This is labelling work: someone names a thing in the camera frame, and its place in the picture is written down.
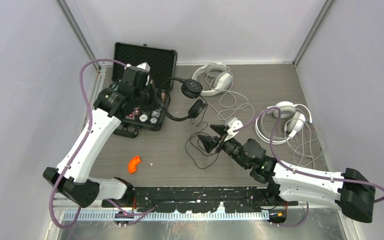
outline gray wall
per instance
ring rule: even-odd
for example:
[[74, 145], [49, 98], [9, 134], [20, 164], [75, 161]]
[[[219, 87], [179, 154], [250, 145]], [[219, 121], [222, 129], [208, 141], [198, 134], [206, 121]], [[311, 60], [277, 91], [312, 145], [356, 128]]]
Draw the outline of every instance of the gray wall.
[[323, 0], [66, 0], [97, 57], [116, 42], [175, 49], [179, 63], [292, 62]]
[[[384, 1], [337, 1], [298, 72], [332, 168], [384, 186]], [[384, 202], [357, 229], [384, 239]]]
[[[44, 239], [51, 186], [42, 172], [80, 133], [87, 60], [55, 1], [0, 1], [0, 240]], [[87, 91], [94, 76], [92, 67]]]

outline orange object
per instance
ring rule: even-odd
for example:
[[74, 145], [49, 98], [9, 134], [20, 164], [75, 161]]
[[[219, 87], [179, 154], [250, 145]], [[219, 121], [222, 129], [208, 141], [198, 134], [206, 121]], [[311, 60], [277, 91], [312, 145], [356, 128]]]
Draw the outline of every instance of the orange object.
[[140, 163], [141, 163], [141, 158], [139, 156], [135, 156], [134, 158], [132, 158], [130, 162], [128, 162], [128, 166], [127, 166], [128, 173], [129, 174], [135, 173], [137, 171], [136, 165]]

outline white headphones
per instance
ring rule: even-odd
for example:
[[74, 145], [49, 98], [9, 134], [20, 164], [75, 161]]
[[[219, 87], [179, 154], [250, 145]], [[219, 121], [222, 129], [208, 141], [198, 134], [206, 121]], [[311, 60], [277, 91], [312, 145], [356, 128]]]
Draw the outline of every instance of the white headphones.
[[202, 91], [201, 96], [211, 97], [217, 94], [222, 93], [225, 90], [228, 90], [230, 84], [232, 83], [233, 76], [229, 73], [229, 68], [222, 62], [211, 62], [205, 66], [198, 68], [192, 75], [192, 79], [198, 81], [198, 76], [201, 74], [217, 74], [215, 79], [211, 81], [210, 89], [207, 91]]
[[[287, 136], [288, 141], [291, 140], [299, 131], [301, 131], [303, 129], [304, 122], [306, 121], [306, 116], [304, 116], [304, 114], [302, 114], [301, 112], [297, 111], [296, 107], [298, 107], [298, 106], [302, 106], [308, 111], [309, 122], [312, 124], [313, 119], [311, 116], [311, 112], [309, 111], [309, 109], [306, 106], [304, 106], [302, 104], [293, 104], [290, 101], [281, 101], [281, 102], [277, 103], [275, 106], [269, 106], [268, 107], [268, 108], [271, 108], [271, 107], [280, 108], [280, 118], [281, 119], [286, 119], [286, 118], [289, 118], [292, 116], [292, 120], [289, 122], [289, 124], [285, 124], [285, 126], [284, 126], [284, 130], [289, 132], [289, 135]], [[273, 116], [275, 118], [279, 117], [278, 111], [272, 110], [272, 111], [268, 112], [268, 114], [271, 114], [271, 113], [273, 113]], [[259, 118], [260, 122], [261, 122], [261, 124], [260, 124], [261, 128], [259, 128], [258, 119], [255, 121], [255, 132], [257, 133], [258, 137], [261, 140], [263, 140], [264, 142], [269, 144], [271, 134], [263, 126], [263, 118], [265, 115], [266, 114], [263, 114]], [[285, 140], [285, 138], [283, 138], [283, 137], [274, 136], [273, 137], [273, 144], [274, 145], [284, 144], [284, 143], [286, 143], [287, 140]]]

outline white cable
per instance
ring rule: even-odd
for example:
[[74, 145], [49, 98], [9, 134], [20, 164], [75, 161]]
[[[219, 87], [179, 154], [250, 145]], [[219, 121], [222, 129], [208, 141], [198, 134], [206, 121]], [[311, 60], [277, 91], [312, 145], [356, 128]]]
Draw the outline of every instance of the white cable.
[[[308, 115], [309, 115], [309, 119], [310, 119], [310, 123], [312, 123], [313, 122], [313, 119], [312, 119], [312, 116], [311, 116], [311, 113], [310, 113], [310, 110], [305, 106], [305, 105], [303, 105], [303, 104], [295, 104], [295, 109], [297, 110], [297, 111], [299, 111], [299, 112], [301, 112], [302, 114], [304, 114], [303, 113], [303, 111], [301, 110], [301, 109], [299, 109], [299, 108], [296, 108], [297, 106], [302, 106], [302, 107], [304, 107], [306, 110], [307, 110], [307, 112], [308, 112]], [[269, 136], [265, 136], [263, 133], [262, 133], [262, 131], [260, 130], [260, 128], [258, 127], [258, 122], [260, 122], [260, 124], [261, 124], [261, 127], [263, 128], [263, 116], [261, 116], [259, 119], [257, 119], [256, 121], [255, 121], [255, 124], [254, 124], [254, 128], [255, 128], [255, 133], [257, 134], [257, 136], [261, 139], [261, 140], [263, 140], [265, 143], [267, 143], [267, 144], [270, 144], [270, 137]], [[273, 142], [273, 145], [281, 145], [281, 144], [284, 144], [284, 143], [287, 143], [289, 140], [291, 140], [292, 139], [292, 137], [287, 137], [287, 139], [285, 139], [285, 140], [273, 140], [272, 142]]]
[[[261, 130], [259, 129], [258, 127], [258, 124], [259, 122], [261, 123], [261, 125], [263, 125], [263, 116], [261, 116], [260, 118], [258, 118], [257, 120], [255, 120], [255, 124], [254, 124], [254, 128], [255, 128], [255, 133], [257, 134], [257, 136], [263, 140], [265, 143], [267, 144], [270, 144], [270, 138], [266, 137], [262, 132]], [[286, 143], [286, 140], [282, 140], [282, 141], [272, 141], [273, 142], [273, 145], [281, 145], [281, 144], [284, 144]]]
[[[243, 94], [241, 94], [241, 93], [239, 93], [239, 92], [237, 92], [237, 91], [232, 91], [232, 90], [231, 90], [231, 89], [233, 88], [233, 83], [234, 83], [234, 80], [235, 80], [235, 79], [234, 79], [234, 75], [233, 75], [233, 73], [231, 72], [230, 67], [227, 67], [227, 68], [228, 68], [227, 73], [231, 74], [231, 76], [232, 76], [232, 82], [231, 82], [231, 84], [230, 84], [230, 88], [229, 88], [229, 89], [227, 89], [227, 90], [222, 90], [224, 93], [223, 93], [223, 95], [220, 97], [220, 99], [218, 100], [218, 104], [219, 104], [222, 108], [224, 108], [224, 110], [218, 111], [218, 110], [217, 110], [211, 103], [207, 102], [207, 104], [208, 104], [210, 107], [212, 107], [212, 109], [214, 109], [214, 111], [217, 113], [217, 118], [218, 118], [219, 120], [222, 120], [222, 121], [227, 121], [229, 118], [231, 118], [231, 117], [236, 113], [236, 111], [241, 110], [241, 109], [244, 109], [244, 108], [246, 108], [247, 106], [249, 106], [249, 107], [251, 107], [251, 109], [252, 109], [252, 117], [249, 119], [249, 121], [251, 121], [251, 120], [254, 118], [255, 114], [256, 114], [256, 112], [255, 112], [255, 110], [254, 110], [254, 107], [250, 104], [250, 101], [248, 100], [248, 98], [247, 98], [246, 96], [244, 96]], [[213, 74], [213, 75], [214, 75], [214, 74], [217, 74], [217, 75], [213, 78], [213, 80], [212, 80], [211, 82], [208, 82], [208, 77], [209, 77], [210, 75], [212, 75], [212, 74]], [[220, 74], [220, 72], [211, 72], [210, 74], [208, 74], [207, 76], [205, 76], [205, 81], [206, 81], [206, 83], [209, 85], [209, 88], [210, 88], [211, 90], [215, 89], [214, 86], [213, 86], [213, 83], [214, 83], [214, 81], [216, 80], [216, 77], [217, 77], [219, 74]], [[223, 99], [227, 94], [230, 94], [230, 95], [234, 98], [234, 103], [233, 103], [231, 106], [225, 106], [225, 105], [222, 104], [222, 99]], [[241, 97], [243, 97], [243, 98], [246, 100], [246, 102], [245, 102], [245, 103], [242, 103], [241, 105], [239, 105], [239, 106], [236, 107], [236, 108], [233, 108], [233, 107], [235, 107], [236, 103], [238, 102], [238, 99], [236, 98], [236, 96], [235, 96], [234, 94], [240, 95]], [[224, 117], [224, 116], [222, 115], [222, 113], [224, 113], [224, 112], [228, 112], [228, 111], [233, 111], [233, 112], [232, 112], [229, 116]]]
[[[292, 121], [292, 120], [293, 120], [293, 119], [288, 120], [288, 121], [286, 122], [285, 125], [287, 125], [287, 124], [288, 124], [290, 121]], [[292, 145], [289, 143], [289, 140], [287, 140], [287, 137], [286, 137], [286, 131], [284, 131], [284, 137], [285, 137], [285, 140], [286, 140], [287, 144], [289, 145], [289, 147], [291, 147], [292, 150], [293, 150], [292, 160], [293, 160], [293, 163], [294, 163], [295, 165], [300, 166], [300, 164], [301, 164], [303, 158], [311, 158], [311, 161], [310, 161], [310, 162], [308, 162], [307, 164], [305, 164], [305, 165], [303, 165], [303, 166], [300, 166], [300, 167], [307, 167], [308, 165], [313, 164], [313, 169], [315, 169], [315, 168], [316, 168], [316, 162], [315, 162], [315, 160], [318, 159], [318, 158], [320, 158], [321, 156], [323, 156], [323, 153], [320, 154], [320, 155], [317, 156], [317, 157], [314, 157], [314, 155], [313, 155], [312, 142], [314, 142], [314, 141], [316, 141], [317, 139], [319, 139], [319, 137], [317, 136], [315, 139], [312, 139], [312, 131], [311, 131], [310, 126], [307, 124], [307, 121], [308, 121], [308, 120], [306, 120], [306, 121], [304, 121], [304, 120], [302, 120], [302, 119], [298, 119], [298, 120], [301, 121], [301, 122], [303, 122], [303, 123], [307, 126], [307, 128], [308, 128], [308, 130], [309, 130], [309, 132], [310, 132], [310, 140], [304, 142], [304, 130], [302, 130], [302, 133], [301, 133], [301, 144], [299, 144], [297, 147], [293, 148]], [[304, 151], [305, 151], [305, 150], [304, 150], [304, 145], [305, 145], [305, 144], [309, 144], [310, 155], [305, 155], [305, 154], [304, 154]], [[301, 146], [302, 146], [302, 153], [299, 152], [299, 151], [297, 151], [297, 149], [298, 149], [299, 147], [301, 147]], [[299, 160], [298, 163], [295, 161], [295, 154], [298, 154], [298, 155], [301, 156], [301, 159]]]

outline open case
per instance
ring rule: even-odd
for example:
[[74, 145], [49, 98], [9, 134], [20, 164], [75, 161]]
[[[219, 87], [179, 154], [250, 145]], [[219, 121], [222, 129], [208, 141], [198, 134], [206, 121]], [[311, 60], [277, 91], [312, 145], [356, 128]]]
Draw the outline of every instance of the open case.
[[[146, 44], [133, 45], [117, 42], [114, 49], [115, 60], [132, 66], [148, 63], [150, 66], [149, 74], [155, 86], [161, 88], [161, 99], [166, 106], [170, 104], [169, 92], [173, 88], [173, 83], [167, 82], [164, 85], [161, 85], [161, 83], [175, 74], [177, 57], [178, 54], [175, 50], [149, 47]], [[113, 82], [120, 81], [124, 71], [123, 66], [115, 64], [112, 69], [111, 80]], [[163, 110], [160, 108], [146, 112], [138, 108], [123, 119], [122, 124], [114, 131], [114, 134], [135, 138], [140, 128], [158, 131], [163, 126], [164, 118]]]

